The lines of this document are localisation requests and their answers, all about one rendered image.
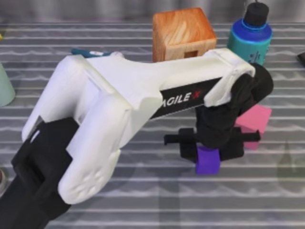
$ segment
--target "striped tablecloth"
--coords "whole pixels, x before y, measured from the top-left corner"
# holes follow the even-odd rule
[[[225,47],[229,24],[213,25]],[[195,123],[193,111],[148,122],[123,149],[108,185],[73,206],[48,229],[303,229],[305,227],[305,24],[272,24],[265,66],[275,83],[262,104],[273,109],[259,149],[199,177],[163,135]],[[11,24],[0,42],[0,62],[17,97],[0,108],[0,166],[10,161],[21,130],[57,63],[71,48],[120,51],[152,60],[150,24]]]

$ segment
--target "transparent green object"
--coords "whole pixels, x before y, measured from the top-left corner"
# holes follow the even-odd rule
[[[15,90],[6,74],[4,67],[0,64],[0,106],[10,104],[15,98]]]

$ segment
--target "gray curtain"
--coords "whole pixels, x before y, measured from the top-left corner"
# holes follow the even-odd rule
[[[154,13],[201,7],[211,22],[240,18],[253,0],[1,0],[0,18],[10,22],[150,22]],[[305,0],[260,0],[270,6],[271,22],[305,21]]]

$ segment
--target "purple block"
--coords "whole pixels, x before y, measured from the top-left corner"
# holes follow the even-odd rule
[[[196,174],[217,174],[221,164],[219,150],[201,146],[198,147],[197,152]]]

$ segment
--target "pink sticky note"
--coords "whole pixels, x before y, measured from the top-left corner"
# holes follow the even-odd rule
[[[258,130],[263,137],[271,112],[272,109],[257,104],[238,117],[235,126],[240,127],[243,133],[253,133]],[[259,142],[245,142],[244,146],[256,150],[258,144]]]

